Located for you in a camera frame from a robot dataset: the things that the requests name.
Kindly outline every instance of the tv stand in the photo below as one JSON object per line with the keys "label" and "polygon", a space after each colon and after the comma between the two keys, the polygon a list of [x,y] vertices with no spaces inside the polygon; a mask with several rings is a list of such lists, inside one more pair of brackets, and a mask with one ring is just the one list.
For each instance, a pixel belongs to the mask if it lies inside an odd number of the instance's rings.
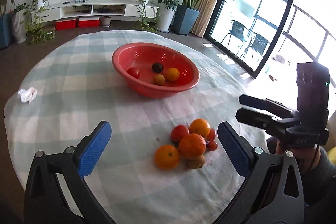
{"label": "tv stand", "polygon": [[[45,5],[46,10],[41,12],[39,20],[42,22],[55,21],[67,18],[78,18],[88,16],[111,16],[111,20],[137,21],[140,12],[135,2],[118,0],[89,0],[85,3],[68,4],[56,3]],[[155,18],[158,8],[145,5],[146,17]]]}

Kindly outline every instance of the red plastic basin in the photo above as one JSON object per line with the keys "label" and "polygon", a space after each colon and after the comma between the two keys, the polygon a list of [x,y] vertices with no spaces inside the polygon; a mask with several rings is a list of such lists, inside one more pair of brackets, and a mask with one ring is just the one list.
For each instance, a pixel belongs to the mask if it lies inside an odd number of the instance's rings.
{"label": "red plastic basin", "polygon": [[[164,66],[161,74],[165,75],[165,71],[173,67],[180,71],[180,78],[176,82],[166,81],[164,86],[154,85],[156,73],[152,71],[152,66],[156,62]],[[152,43],[123,45],[113,53],[112,63],[131,89],[149,98],[160,99],[190,90],[200,79],[199,70],[190,59],[171,48]],[[132,67],[140,70],[139,79],[127,73]]]}

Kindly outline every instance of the dark purple fruit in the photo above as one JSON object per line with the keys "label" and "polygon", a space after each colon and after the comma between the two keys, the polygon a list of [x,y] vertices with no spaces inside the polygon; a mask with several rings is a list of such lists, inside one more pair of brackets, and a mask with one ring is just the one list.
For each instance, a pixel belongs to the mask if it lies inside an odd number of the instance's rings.
{"label": "dark purple fruit", "polygon": [[160,73],[161,71],[163,71],[163,65],[161,63],[159,63],[159,62],[156,62],[152,66],[152,70],[153,70],[153,72]]}

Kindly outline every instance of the flower pot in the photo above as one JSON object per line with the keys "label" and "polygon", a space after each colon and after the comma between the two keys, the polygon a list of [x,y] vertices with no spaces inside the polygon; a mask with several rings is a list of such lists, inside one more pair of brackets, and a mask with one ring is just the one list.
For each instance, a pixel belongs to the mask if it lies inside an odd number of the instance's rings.
{"label": "flower pot", "polygon": [[5,14],[3,17],[0,17],[0,49],[8,47],[11,43],[11,20],[11,13]]}
{"label": "flower pot", "polygon": [[171,21],[173,20],[175,11],[167,9],[166,7],[160,8],[159,18],[157,20],[157,28],[160,32],[169,32]]}
{"label": "flower pot", "polygon": [[13,35],[17,43],[22,43],[27,39],[27,32],[25,27],[25,10],[19,11],[13,16],[12,26]]}
{"label": "flower pot", "polygon": [[188,35],[199,14],[197,10],[179,5],[175,13],[174,32]]}
{"label": "flower pot", "polygon": [[110,27],[111,26],[111,17],[104,16],[104,17],[101,17],[100,20],[101,20],[101,25],[103,27]]}
{"label": "flower pot", "polygon": [[46,4],[47,1],[44,0],[39,0],[36,5],[35,5],[35,9],[36,11],[39,11],[41,9],[41,7],[44,7],[44,5]]}

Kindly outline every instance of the blue gripper pad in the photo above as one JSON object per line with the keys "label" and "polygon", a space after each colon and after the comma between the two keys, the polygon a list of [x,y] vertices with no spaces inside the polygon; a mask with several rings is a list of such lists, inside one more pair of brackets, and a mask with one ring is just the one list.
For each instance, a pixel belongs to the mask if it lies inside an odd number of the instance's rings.
{"label": "blue gripper pad", "polygon": [[264,110],[266,108],[265,100],[254,98],[245,94],[239,97],[239,103],[245,106],[254,107],[261,110]]}
{"label": "blue gripper pad", "polygon": [[250,162],[242,145],[237,140],[240,136],[228,122],[222,122],[219,124],[217,134],[237,173],[240,176],[247,178],[251,173]]}
{"label": "blue gripper pad", "polygon": [[110,124],[102,121],[90,136],[83,138],[81,143],[85,143],[88,140],[89,143],[86,147],[84,147],[84,151],[79,156],[78,174],[81,178],[91,174],[107,143],[109,142],[111,135],[112,129]]}

